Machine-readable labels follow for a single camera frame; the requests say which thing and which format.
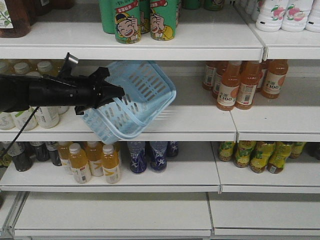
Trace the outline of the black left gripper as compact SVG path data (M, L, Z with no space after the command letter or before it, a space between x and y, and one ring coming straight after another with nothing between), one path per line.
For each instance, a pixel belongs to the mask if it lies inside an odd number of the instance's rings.
M107 67L99 67L93 79L85 76L62 78L45 77L29 84L28 104L37 107L75 106L76 115L83 115L90 108L98 109L122 99L125 95L120 86L107 82Z

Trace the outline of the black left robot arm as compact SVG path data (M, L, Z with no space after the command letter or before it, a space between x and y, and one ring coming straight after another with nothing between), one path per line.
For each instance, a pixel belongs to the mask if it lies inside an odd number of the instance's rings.
M76 115L97 109L125 95L122 87L106 82L108 68L99 67L89 76L73 76L70 69L58 76L0 76L0 110L11 113L29 107L73 106Z

